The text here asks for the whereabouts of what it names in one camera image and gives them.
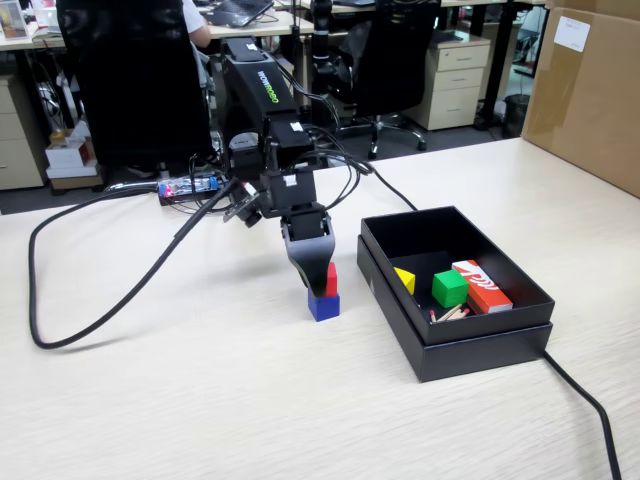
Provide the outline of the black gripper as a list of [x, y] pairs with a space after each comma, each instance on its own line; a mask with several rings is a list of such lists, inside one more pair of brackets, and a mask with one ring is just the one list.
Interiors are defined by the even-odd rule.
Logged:
[[324, 296], [328, 268], [335, 249], [331, 218], [324, 205], [311, 202], [280, 211], [280, 225], [287, 256], [305, 286]]

